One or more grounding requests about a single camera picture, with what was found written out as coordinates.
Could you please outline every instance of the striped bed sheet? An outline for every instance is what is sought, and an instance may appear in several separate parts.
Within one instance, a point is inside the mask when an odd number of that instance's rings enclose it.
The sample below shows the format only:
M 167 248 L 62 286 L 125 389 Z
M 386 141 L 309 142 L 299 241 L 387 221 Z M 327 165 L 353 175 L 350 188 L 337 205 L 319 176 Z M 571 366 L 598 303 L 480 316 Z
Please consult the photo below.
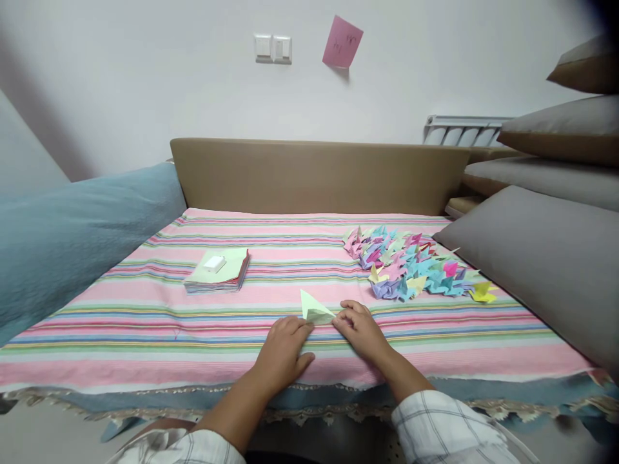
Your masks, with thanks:
M 84 293 L 0 349 L 0 392 L 55 387 L 87 394 L 230 384 L 254 363 L 272 323 L 301 315 L 304 289 L 336 312 L 367 305 L 390 344 L 428 377 L 526 382 L 594 366 L 503 290 L 481 304 L 421 294 L 377 300 L 342 234 L 361 225 L 423 233 L 449 224 L 417 215 L 254 215 L 187 209 Z M 182 281 L 210 247 L 242 246 L 238 293 L 187 295 Z M 446 250 L 438 246 L 438 252 Z M 368 389 L 382 383 L 330 325 L 304 351 L 298 380 Z

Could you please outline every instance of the radiator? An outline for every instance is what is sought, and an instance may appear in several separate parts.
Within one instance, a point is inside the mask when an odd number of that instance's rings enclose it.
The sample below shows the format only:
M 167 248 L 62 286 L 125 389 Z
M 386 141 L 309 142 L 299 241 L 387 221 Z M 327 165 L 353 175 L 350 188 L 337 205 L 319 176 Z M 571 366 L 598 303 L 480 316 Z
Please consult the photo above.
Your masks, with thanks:
M 438 116 L 427 117 L 424 145 L 501 147 L 496 141 L 510 117 Z

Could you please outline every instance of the cushion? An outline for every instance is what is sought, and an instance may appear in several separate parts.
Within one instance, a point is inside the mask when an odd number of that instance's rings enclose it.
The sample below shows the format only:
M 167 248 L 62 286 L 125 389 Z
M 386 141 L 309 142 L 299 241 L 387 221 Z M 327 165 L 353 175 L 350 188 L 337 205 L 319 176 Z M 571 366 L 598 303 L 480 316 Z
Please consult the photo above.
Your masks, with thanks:
M 500 158 L 529 156 L 506 147 L 471 147 L 469 164 Z
M 434 239 L 619 380 L 619 214 L 509 186 Z
M 457 197 L 452 198 L 445 207 L 445 212 L 454 219 L 458 219 L 484 201 L 484 197 Z
M 170 163 L 0 204 L 0 346 L 62 308 L 185 209 Z
M 619 168 L 619 95 L 563 103 L 503 124 L 497 140 L 544 158 Z
M 462 183 L 487 197 L 517 185 L 552 197 L 619 211 L 619 169 L 537 157 L 507 158 L 468 165 Z
M 619 56 L 605 35 L 564 53 L 548 80 L 589 93 L 619 93 Z

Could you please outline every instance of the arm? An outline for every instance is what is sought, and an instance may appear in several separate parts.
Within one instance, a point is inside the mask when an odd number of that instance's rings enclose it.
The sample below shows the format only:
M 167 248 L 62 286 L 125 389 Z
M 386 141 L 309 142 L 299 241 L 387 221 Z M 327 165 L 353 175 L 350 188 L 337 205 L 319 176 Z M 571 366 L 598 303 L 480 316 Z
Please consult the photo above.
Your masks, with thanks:
M 333 325 L 382 373 L 398 403 L 392 420 L 407 462 L 517 463 L 487 417 L 436 391 L 385 339 L 366 306 L 345 300 Z
M 398 404 L 413 393 L 435 389 L 415 366 L 391 347 L 366 306 L 352 300 L 341 304 L 344 309 L 333 319 L 333 325 L 359 356 L 378 368 Z
M 256 364 L 193 428 L 218 433 L 241 454 L 247 450 L 268 402 L 294 382 L 314 360 L 313 353 L 299 357 L 313 324 L 289 316 L 277 320 L 260 350 Z
M 289 316 L 277 320 L 260 350 L 255 365 L 241 377 L 198 424 L 159 420 L 118 451 L 108 464 L 136 462 L 244 463 L 262 413 L 277 393 L 294 382 L 314 360 L 299 356 L 313 324 Z

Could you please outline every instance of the left hand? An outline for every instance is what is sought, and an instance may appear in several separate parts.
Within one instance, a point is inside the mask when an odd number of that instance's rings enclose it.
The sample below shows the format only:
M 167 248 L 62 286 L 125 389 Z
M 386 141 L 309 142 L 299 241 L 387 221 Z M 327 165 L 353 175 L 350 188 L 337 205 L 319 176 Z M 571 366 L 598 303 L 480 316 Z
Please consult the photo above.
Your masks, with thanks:
M 275 321 L 250 370 L 257 387 L 274 396 L 301 376 L 315 357 L 313 353 L 299 356 L 312 330 L 312 323 L 296 316 Z

